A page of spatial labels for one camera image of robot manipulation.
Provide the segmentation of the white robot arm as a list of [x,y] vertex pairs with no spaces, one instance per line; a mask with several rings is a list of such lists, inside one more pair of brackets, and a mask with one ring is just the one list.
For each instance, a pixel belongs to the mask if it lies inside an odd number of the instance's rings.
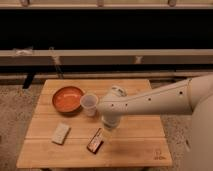
[[108,130],[119,125],[122,115],[192,115],[180,171],[213,171],[213,74],[131,96],[112,86],[97,109]]

